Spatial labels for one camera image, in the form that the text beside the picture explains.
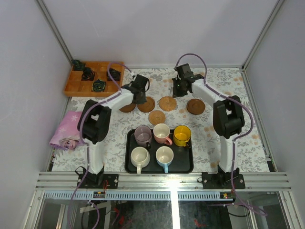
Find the light brown wooden coaster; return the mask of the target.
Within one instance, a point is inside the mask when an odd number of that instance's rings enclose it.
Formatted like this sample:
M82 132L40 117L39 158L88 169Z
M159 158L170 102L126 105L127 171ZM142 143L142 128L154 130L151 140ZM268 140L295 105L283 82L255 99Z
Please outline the light brown wooden coaster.
M147 96L146 102L143 104L137 104L137 107L141 112L148 113L155 108L155 101L153 98Z

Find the dark brown wooden coaster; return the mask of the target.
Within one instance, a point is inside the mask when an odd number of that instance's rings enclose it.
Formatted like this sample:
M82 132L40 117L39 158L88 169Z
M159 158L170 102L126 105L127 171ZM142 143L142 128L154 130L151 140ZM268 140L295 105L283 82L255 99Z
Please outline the dark brown wooden coaster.
M123 112L123 113L129 113L129 112L133 111L135 109L135 107L136 107L136 104L131 103L129 105L126 105L126 106L122 107L120 109L120 111Z

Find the woven rattan coaster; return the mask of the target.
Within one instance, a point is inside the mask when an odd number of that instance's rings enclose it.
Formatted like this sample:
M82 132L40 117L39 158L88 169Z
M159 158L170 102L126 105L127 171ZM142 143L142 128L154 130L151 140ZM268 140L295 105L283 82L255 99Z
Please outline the woven rattan coaster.
M170 96L165 96L159 100L159 107L164 111L172 111L176 109L177 101Z
M162 111L155 110L149 113L149 122L152 125L163 124L165 122L166 116Z

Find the reddish brown wooden coaster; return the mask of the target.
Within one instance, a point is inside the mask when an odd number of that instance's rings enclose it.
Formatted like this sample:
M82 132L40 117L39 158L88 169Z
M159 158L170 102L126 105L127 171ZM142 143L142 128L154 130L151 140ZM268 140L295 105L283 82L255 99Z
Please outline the reddish brown wooden coaster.
M191 99L188 101L186 109L193 115L200 115L205 111L205 104L202 100Z

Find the yellow glass mug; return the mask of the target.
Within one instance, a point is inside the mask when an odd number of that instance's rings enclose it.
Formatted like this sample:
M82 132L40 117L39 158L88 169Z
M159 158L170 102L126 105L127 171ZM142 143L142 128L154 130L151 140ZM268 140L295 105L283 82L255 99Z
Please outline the yellow glass mug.
M185 125L179 125L174 129L173 141L179 147L189 147L191 130Z

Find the pink ceramic mug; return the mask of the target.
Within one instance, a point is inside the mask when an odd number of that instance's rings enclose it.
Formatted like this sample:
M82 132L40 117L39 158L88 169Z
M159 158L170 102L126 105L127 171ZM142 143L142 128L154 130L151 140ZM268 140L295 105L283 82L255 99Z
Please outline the pink ceramic mug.
M166 124L157 124L153 129L154 139L159 144L171 146L173 144L170 139L170 128Z

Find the light blue mug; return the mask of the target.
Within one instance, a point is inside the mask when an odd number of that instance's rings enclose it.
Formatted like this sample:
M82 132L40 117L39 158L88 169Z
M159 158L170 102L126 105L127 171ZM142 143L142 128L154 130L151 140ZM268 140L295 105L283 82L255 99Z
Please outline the light blue mug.
M156 151L156 160L159 166L161 166L164 170L164 173L169 172L169 166L173 161L174 153L171 148L167 146L162 146Z

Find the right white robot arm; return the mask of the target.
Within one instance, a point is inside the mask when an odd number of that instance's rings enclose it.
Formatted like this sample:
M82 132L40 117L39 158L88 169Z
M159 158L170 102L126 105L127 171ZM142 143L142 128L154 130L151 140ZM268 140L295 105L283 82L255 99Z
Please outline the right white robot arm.
M233 140L244 127L244 115L237 96L226 97L210 87L205 77L194 74L188 64L176 66L177 76L173 78L173 97L192 93L202 98L213 108L213 128L220 137L221 157L219 167L223 173L217 176L218 185L228 188L234 183Z

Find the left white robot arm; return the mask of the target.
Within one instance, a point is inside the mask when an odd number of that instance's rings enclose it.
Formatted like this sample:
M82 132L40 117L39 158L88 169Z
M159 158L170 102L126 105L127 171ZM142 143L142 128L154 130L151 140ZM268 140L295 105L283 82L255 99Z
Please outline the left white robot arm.
M80 143L86 146L86 170L90 173L88 183L93 188L100 188L104 184L104 176L100 174L104 167L102 142L108 134L112 113L130 104L145 103L149 88L149 79L138 74L113 95L98 102L94 100L86 102L78 130Z

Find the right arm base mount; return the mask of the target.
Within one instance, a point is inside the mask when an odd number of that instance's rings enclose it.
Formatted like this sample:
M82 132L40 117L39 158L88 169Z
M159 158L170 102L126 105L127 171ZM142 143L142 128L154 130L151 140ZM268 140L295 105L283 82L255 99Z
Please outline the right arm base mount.
M233 186L231 172L224 172L218 167L217 173L202 172L202 184L204 189L245 189L244 176L237 168L233 171Z

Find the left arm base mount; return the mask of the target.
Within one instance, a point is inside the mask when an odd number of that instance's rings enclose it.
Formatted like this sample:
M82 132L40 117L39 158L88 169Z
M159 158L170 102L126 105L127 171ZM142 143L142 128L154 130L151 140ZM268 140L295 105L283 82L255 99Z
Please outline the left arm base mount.
M119 182L118 174L105 174L103 169L98 174L87 173L86 178L80 184L79 188L87 189L117 189Z

